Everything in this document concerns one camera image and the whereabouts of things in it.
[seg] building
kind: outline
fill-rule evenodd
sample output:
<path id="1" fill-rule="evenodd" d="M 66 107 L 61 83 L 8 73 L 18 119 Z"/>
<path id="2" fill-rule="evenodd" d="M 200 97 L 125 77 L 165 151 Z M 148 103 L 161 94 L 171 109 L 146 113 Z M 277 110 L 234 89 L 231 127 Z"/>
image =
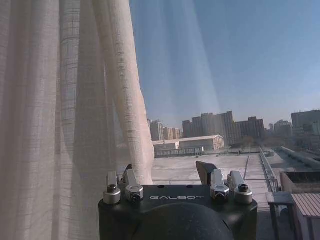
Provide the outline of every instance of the building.
<path id="1" fill-rule="evenodd" d="M 192 118 L 191 124 L 191 136 L 192 137 L 202 137 L 204 135 L 202 127 L 202 119 L 200 116 Z"/>
<path id="2" fill-rule="evenodd" d="M 213 114 L 203 113 L 193 117 L 192 122 L 183 121 L 184 138 L 220 135 L 225 145 L 234 144 L 240 137 L 233 119 L 232 111 Z"/>
<path id="3" fill-rule="evenodd" d="M 281 137 L 292 136 L 292 124 L 291 122 L 279 120 L 274 124 L 274 133 Z"/>
<path id="4" fill-rule="evenodd" d="M 182 122 L 182 129 L 183 129 L 183 137 L 184 138 L 191 138 L 191 129 L 192 128 L 192 123 L 190 121 L 183 121 Z"/>
<path id="5" fill-rule="evenodd" d="M 215 134 L 223 136 L 225 145 L 235 144 L 241 137 L 232 111 L 215 115 L 213 122 Z"/>
<path id="6" fill-rule="evenodd" d="M 150 132 L 152 141 L 164 140 L 164 125 L 161 121 L 153 121 L 150 123 Z"/>
<path id="7" fill-rule="evenodd" d="M 314 121 L 312 123 L 312 131 L 316 136 L 320 136 L 320 121 Z"/>
<path id="8" fill-rule="evenodd" d="M 295 112 L 291 114 L 291 118 L 293 128 L 311 125 L 314 121 L 320 121 L 320 110 Z"/>
<path id="9" fill-rule="evenodd" d="M 165 140 L 174 139 L 174 129 L 172 127 L 165 127 L 163 129 L 163 137 Z"/>
<path id="10" fill-rule="evenodd" d="M 179 128 L 173 128 L 173 139 L 180 139 L 181 138 L 181 130 Z"/>
<path id="11" fill-rule="evenodd" d="M 223 149 L 225 147 L 224 138 L 220 135 L 153 141 L 152 144 L 155 151 L 199 147 L 203 147 L 205 151 L 213 151 Z"/>
<path id="12" fill-rule="evenodd" d="M 148 126 L 149 126 L 149 129 L 150 129 L 150 125 L 152 123 L 152 120 L 151 119 L 147 119 L 147 122 L 148 122 Z"/>
<path id="13" fill-rule="evenodd" d="M 243 137 L 252 137 L 254 139 L 264 137 L 265 127 L 263 119 L 257 119 L 256 116 L 253 116 L 249 117 L 248 121 L 238 121 L 235 124 L 241 139 Z"/>
<path id="14" fill-rule="evenodd" d="M 203 136 L 212 136 L 215 134 L 214 114 L 201 114 Z"/>
<path id="15" fill-rule="evenodd" d="M 273 134 L 273 133 L 275 132 L 275 127 L 274 127 L 274 125 L 273 125 L 272 123 L 270 123 L 269 126 L 270 126 L 270 131 L 271 131 L 271 133 Z"/>
<path id="16" fill-rule="evenodd" d="M 291 118 L 292 132 L 297 149 L 317 151 L 320 148 L 320 137 L 317 130 L 320 110 L 292 113 Z"/>

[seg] metal clamp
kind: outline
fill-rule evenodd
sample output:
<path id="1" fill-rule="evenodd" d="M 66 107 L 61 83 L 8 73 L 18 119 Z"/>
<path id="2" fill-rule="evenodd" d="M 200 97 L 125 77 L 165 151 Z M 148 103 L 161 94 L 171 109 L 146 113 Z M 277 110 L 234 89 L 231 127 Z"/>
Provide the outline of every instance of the metal clamp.
<path id="1" fill-rule="evenodd" d="M 132 169 L 127 169 L 123 174 L 125 183 L 125 197 L 130 202 L 140 202 L 144 198 L 144 187 L 139 185 Z"/>
<path id="2" fill-rule="evenodd" d="M 234 187 L 234 200 L 240 204 L 251 204 L 253 193 L 245 184 L 239 171 L 231 171 L 232 186 Z"/>
<path id="3" fill-rule="evenodd" d="M 228 200 L 229 188 L 224 184 L 224 177 L 220 169 L 214 169 L 211 173 L 210 196 L 218 203 Z"/>
<path id="4" fill-rule="evenodd" d="M 117 204 L 120 202 L 121 190 L 118 188 L 116 171 L 108 172 L 106 184 L 107 189 L 103 192 L 103 202 L 105 204 Z"/>

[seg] flat roof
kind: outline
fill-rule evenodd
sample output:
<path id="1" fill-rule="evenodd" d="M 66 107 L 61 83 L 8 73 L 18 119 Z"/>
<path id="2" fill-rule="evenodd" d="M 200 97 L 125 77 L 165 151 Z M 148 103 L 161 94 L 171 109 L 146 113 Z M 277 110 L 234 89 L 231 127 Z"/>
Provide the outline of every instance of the flat roof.
<path id="1" fill-rule="evenodd" d="M 187 137 L 187 138 L 179 138 L 179 139 L 172 139 L 172 140 L 160 140 L 160 141 L 153 141 L 153 145 L 159 144 L 175 144 L 177 142 L 188 142 L 188 141 L 198 141 L 198 140 L 206 140 L 206 139 L 215 139 L 216 137 L 221 137 L 220 135 L 212 135 L 212 136 L 197 136 L 197 137 Z"/>

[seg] low white building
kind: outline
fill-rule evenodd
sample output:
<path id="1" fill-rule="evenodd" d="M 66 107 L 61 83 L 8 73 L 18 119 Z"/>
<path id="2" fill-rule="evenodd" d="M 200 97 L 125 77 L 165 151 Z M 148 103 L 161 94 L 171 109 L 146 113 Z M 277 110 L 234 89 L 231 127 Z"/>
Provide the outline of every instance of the low white building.
<path id="1" fill-rule="evenodd" d="M 220 135 L 198 136 L 173 140 L 152 142 L 154 150 L 174 150 L 203 147 L 205 151 L 218 150 L 225 147 L 224 138 Z"/>

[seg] wall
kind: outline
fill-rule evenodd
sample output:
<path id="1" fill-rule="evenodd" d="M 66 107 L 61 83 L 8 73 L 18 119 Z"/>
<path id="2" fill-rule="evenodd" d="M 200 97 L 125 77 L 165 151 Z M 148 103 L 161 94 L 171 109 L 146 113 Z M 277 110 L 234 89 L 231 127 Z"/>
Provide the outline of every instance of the wall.
<path id="1" fill-rule="evenodd" d="M 194 141 L 181 141 L 179 144 L 180 149 L 197 148 L 197 147 L 204 147 L 205 151 L 214 150 L 213 138 L 203 139 L 203 140 L 194 140 Z"/>

